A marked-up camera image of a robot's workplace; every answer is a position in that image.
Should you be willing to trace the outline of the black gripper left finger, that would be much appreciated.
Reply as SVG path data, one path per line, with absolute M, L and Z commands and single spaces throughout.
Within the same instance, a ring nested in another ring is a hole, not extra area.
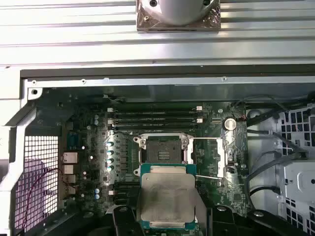
M 46 232 L 48 236 L 143 236 L 145 233 L 128 206 L 117 206 L 111 213 L 76 214 Z

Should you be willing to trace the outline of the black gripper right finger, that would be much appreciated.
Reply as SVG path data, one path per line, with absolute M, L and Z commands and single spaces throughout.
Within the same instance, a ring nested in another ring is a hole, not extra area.
M 306 233 L 264 210 L 251 210 L 243 217 L 226 206 L 216 206 L 211 213 L 211 235 L 305 236 Z

